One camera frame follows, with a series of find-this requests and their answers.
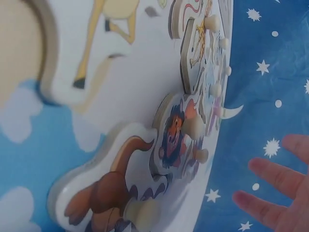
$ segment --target wooden knob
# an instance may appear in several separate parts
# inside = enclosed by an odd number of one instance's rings
[[[187,134],[193,140],[198,140],[203,136],[204,122],[200,115],[194,118],[185,119],[182,126],[182,133]]]
[[[208,160],[208,155],[209,153],[207,149],[198,150],[195,159],[201,164],[204,164]]]
[[[218,98],[220,97],[222,92],[222,87],[219,83],[215,84],[215,85],[211,85],[209,88],[209,93],[214,97],[214,98]]]
[[[225,68],[225,74],[227,76],[230,76],[232,74],[232,68],[230,66],[226,67]]]
[[[131,221],[139,232],[150,232],[160,221],[161,207],[154,199],[137,201],[131,199],[124,211],[124,220]]]
[[[227,38],[223,38],[219,40],[219,46],[223,49],[227,49],[229,45],[229,40]]]
[[[210,17],[204,18],[205,29],[218,32],[220,30],[220,19],[217,15],[212,15]]]

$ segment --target horse leg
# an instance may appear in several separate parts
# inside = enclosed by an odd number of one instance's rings
[[[90,18],[89,25],[88,25],[87,42],[86,42],[86,47],[85,47],[84,54],[83,54],[83,59],[79,65],[79,69],[78,69],[77,75],[73,83],[73,86],[75,88],[84,89],[85,87],[87,66],[89,62],[91,46],[92,46],[93,38],[96,32],[98,19],[102,13],[104,3],[105,3],[105,0],[95,0],[94,1],[91,18]]]

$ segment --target puzzle piece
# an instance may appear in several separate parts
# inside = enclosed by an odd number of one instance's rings
[[[156,139],[156,129],[117,125],[93,160],[54,184],[48,196],[53,220],[68,231],[109,232],[132,223],[149,232],[160,220],[157,199],[168,186],[165,176],[149,170]]]
[[[175,0],[170,16],[170,34],[173,39],[182,39],[181,76],[187,94],[197,89],[200,71],[207,63],[206,31],[218,31],[220,18],[211,15],[212,0]]]
[[[144,11],[157,16],[167,4],[167,0],[31,1],[41,12],[47,39],[40,89],[58,104],[83,103],[98,65],[106,58],[130,54],[139,16]]]
[[[199,114],[199,93],[169,94],[162,101],[153,127],[158,129],[150,167],[153,173],[183,178],[192,167],[205,163],[208,152],[202,151],[205,125]]]

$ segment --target white star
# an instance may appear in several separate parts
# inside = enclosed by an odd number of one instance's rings
[[[238,229],[239,231],[245,231],[245,230],[250,230],[250,227],[253,225],[253,224],[249,224],[249,221],[247,221],[246,224],[240,224],[241,227]]]
[[[276,156],[278,150],[280,149],[279,140],[275,140],[275,138],[273,138],[272,140],[267,141],[267,144],[263,147],[263,149],[265,150],[264,156],[269,156],[269,158]]]
[[[269,73],[268,71],[268,67],[270,66],[269,64],[265,64],[265,60],[263,60],[262,63],[258,63],[257,62],[257,65],[259,66],[259,68],[257,69],[257,71],[261,71],[262,73],[262,76],[264,75],[265,72]]]
[[[216,203],[216,199],[220,198],[221,196],[218,194],[219,190],[213,191],[211,189],[211,192],[208,194],[205,194],[206,197],[208,197],[207,202],[213,201]]]
[[[252,19],[253,22],[260,21],[261,15],[259,11],[256,11],[255,9],[248,9],[247,11],[248,18]]]
[[[306,89],[306,93],[309,94],[309,80],[307,80],[307,83],[304,85]]]

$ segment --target hand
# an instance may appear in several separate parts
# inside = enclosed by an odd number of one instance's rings
[[[282,146],[309,164],[309,136],[287,135]],[[308,232],[309,174],[303,175],[261,158],[252,159],[248,166],[258,177],[294,201],[285,207],[238,191],[233,196],[235,204],[275,232]]]

